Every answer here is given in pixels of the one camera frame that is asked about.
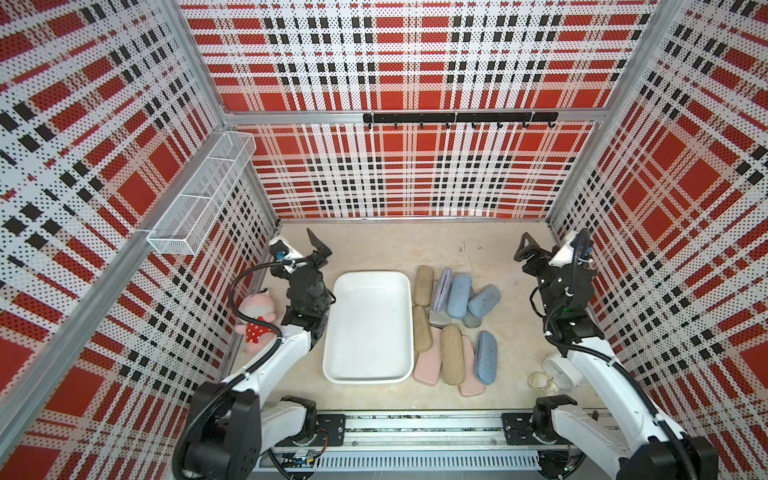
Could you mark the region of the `grey fabric glasses case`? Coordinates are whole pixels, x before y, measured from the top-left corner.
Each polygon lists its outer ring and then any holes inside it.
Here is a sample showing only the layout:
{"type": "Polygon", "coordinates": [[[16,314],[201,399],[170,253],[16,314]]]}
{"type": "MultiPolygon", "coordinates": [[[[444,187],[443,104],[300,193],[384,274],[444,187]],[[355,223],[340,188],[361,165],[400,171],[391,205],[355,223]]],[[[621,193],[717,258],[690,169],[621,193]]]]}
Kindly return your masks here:
{"type": "Polygon", "coordinates": [[[467,312],[466,316],[462,319],[462,323],[466,328],[474,329],[482,324],[482,318],[467,312]]]}

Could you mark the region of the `purple fabric glasses case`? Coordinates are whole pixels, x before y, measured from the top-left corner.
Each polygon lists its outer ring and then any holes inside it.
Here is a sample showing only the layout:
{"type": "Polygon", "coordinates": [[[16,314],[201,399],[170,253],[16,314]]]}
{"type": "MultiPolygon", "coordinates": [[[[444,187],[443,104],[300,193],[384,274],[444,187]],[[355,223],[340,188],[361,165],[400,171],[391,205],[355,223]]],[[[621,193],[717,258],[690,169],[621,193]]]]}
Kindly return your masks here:
{"type": "Polygon", "coordinates": [[[446,267],[439,278],[435,281],[433,286],[433,296],[431,301],[431,310],[434,312],[440,312],[445,309],[448,297],[450,295],[451,283],[453,279],[453,271],[451,268],[446,267]]]}

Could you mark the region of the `tan case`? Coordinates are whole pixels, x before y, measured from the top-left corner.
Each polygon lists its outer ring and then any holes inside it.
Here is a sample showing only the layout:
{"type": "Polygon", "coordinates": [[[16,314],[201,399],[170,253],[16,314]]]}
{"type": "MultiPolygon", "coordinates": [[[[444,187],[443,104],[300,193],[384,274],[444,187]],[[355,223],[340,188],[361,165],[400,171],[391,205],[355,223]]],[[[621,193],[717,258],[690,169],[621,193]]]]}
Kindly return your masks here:
{"type": "Polygon", "coordinates": [[[451,386],[462,384],[465,379],[463,336],[454,325],[442,329],[441,359],[443,381],[451,386]]]}

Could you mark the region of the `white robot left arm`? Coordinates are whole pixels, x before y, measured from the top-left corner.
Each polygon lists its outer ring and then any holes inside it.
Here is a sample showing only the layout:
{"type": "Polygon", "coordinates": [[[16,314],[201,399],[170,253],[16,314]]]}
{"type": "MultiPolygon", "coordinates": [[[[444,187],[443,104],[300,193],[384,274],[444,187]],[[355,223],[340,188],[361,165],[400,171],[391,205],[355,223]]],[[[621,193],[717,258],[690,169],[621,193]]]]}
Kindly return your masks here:
{"type": "Polygon", "coordinates": [[[260,458],[283,440],[305,439],[316,430],[314,402],[285,396],[266,401],[282,377],[322,338],[336,298],[322,274],[331,249],[312,231],[313,247],[303,255],[283,237],[269,243],[271,261],[250,267],[240,279],[267,269],[287,280],[289,305],[279,324],[261,322],[228,301],[233,313],[250,325],[261,325],[274,337],[244,367],[219,383],[205,382],[190,402],[187,423],[171,459],[176,479],[246,479],[260,458]]]}

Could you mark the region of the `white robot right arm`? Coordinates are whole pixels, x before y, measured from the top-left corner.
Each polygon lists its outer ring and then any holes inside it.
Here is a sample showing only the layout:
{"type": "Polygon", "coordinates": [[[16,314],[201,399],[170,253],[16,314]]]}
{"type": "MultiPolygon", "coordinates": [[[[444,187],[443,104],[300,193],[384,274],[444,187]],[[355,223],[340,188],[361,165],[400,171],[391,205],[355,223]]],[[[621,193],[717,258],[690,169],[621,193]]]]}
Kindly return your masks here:
{"type": "Polygon", "coordinates": [[[592,386],[617,428],[601,424],[570,396],[555,395],[537,399],[534,436],[542,443],[569,441],[613,479],[717,478],[719,457],[710,441],[690,435],[662,411],[590,318],[592,246],[588,229],[552,249],[525,233],[514,259],[537,281],[545,340],[592,386]]]}

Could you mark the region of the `light blue case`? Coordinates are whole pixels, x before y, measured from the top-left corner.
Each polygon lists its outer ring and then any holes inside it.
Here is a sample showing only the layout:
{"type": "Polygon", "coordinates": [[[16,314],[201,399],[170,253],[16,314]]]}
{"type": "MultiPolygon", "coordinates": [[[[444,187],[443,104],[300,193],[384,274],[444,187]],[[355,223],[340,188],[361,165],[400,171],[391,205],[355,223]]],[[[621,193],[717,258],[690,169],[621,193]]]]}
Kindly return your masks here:
{"type": "Polygon", "coordinates": [[[465,273],[457,274],[452,280],[446,306],[446,312],[451,318],[462,320],[466,317],[471,293],[471,277],[465,273]]]}

